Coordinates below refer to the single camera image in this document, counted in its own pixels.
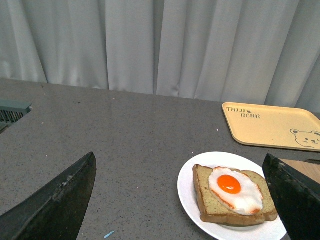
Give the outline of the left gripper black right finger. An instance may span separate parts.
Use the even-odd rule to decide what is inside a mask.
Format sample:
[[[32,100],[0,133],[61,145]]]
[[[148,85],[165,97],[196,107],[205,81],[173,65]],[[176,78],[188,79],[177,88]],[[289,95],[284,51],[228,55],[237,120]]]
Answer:
[[[320,184],[269,153],[262,170],[289,237],[292,240],[318,240]]]

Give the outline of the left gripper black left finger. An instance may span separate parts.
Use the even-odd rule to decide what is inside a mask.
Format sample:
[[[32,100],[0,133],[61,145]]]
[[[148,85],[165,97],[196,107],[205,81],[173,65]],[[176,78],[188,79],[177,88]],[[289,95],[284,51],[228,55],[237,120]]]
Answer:
[[[92,196],[97,171],[89,152],[0,217],[2,240],[75,240]]]

